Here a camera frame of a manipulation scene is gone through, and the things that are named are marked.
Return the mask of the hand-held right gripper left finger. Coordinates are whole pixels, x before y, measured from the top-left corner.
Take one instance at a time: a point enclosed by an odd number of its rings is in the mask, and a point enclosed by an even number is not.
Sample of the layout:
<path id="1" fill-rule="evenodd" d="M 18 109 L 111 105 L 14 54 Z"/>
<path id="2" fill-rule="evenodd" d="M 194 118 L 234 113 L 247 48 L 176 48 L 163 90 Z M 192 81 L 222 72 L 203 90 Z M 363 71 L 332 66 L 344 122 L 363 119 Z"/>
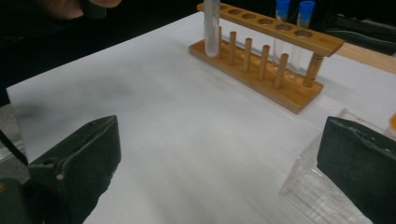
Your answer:
<path id="1" fill-rule="evenodd" d="M 108 189 L 121 160 L 118 119 L 93 120 L 29 164 L 46 224 L 82 224 Z"/>

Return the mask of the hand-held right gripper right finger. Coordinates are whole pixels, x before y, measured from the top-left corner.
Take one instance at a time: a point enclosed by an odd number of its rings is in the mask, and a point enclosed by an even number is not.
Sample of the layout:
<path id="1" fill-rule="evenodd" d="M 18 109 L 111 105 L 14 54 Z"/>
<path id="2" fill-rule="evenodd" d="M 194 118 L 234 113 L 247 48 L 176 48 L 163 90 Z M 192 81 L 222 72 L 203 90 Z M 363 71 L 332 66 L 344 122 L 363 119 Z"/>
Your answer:
<path id="1" fill-rule="evenodd" d="M 396 141 L 358 122 L 329 117 L 317 162 L 374 224 L 396 224 Z"/>

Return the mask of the clear acrylic tube rack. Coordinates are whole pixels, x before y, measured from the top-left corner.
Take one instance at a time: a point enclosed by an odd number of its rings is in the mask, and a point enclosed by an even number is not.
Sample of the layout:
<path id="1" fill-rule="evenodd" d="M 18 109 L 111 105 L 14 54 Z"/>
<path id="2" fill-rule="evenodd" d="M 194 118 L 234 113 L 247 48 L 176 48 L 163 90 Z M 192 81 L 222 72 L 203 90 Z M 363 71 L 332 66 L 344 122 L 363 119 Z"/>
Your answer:
<path id="1" fill-rule="evenodd" d="M 358 122 L 396 141 L 396 132 L 382 130 L 374 124 L 343 110 L 336 118 Z M 374 224 L 317 167 L 323 132 L 300 154 L 280 194 L 316 224 Z"/>

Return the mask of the wooden test tube rack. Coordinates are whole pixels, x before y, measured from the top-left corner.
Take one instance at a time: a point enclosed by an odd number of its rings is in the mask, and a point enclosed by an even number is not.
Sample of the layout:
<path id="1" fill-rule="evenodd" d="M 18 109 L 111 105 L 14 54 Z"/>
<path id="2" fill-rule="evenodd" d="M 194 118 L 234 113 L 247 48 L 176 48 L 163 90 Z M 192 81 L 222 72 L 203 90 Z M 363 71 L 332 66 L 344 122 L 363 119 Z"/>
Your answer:
<path id="1" fill-rule="evenodd" d="M 214 56 L 206 54 L 204 40 L 189 46 L 190 54 L 295 114 L 300 113 L 321 92 L 323 85 L 316 82 L 316 76 L 322 61 L 344 44 L 340 38 L 223 3 L 219 5 L 219 16 L 312 53 L 306 73 L 300 75 L 287 67 L 289 55 L 286 53 L 280 56 L 279 63 L 274 63 L 269 59 L 271 49 L 267 45 L 262 46 L 260 53 L 254 53 L 252 39 L 248 37 L 239 47 L 235 31 L 230 32 L 228 40 L 220 36 L 217 38 L 218 44 L 212 47 L 216 53 Z"/>

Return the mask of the blue cap plastic tube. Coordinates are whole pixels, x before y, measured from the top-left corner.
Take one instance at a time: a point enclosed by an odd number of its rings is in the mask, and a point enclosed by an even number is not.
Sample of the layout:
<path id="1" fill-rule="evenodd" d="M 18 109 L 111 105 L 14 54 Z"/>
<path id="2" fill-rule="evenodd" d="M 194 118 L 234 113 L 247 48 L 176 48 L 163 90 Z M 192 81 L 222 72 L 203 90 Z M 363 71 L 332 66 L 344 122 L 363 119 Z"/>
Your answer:
<path id="1" fill-rule="evenodd" d="M 288 31 L 290 26 L 288 24 L 290 0 L 276 0 L 276 29 L 281 32 Z M 287 53 L 291 54 L 290 44 L 275 38 L 273 45 L 273 62 L 276 65 L 280 64 L 281 56 Z"/>
<path id="2" fill-rule="evenodd" d="M 304 0 L 299 4 L 299 11 L 297 17 L 297 36 L 300 38 L 308 38 L 311 34 L 308 32 L 308 28 L 311 22 L 312 13 L 314 11 L 315 2 L 312 0 Z M 302 49 L 294 46 L 291 52 L 290 59 L 290 70 L 297 74 L 300 70 L 300 59 Z"/>

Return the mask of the dark equipment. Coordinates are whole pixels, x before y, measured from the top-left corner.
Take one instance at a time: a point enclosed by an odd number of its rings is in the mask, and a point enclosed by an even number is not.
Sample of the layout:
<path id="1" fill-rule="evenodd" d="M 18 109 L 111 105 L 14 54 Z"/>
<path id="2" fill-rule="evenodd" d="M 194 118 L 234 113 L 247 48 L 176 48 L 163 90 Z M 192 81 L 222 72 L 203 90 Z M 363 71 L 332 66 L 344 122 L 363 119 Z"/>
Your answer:
<path id="1" fill-rule="evenodd" d="M 396 26 L 372 20 L 358 20 L 338 14 L 330 16 L 323 27 L 326 34 L 347 43 L 396 57 Z"/>

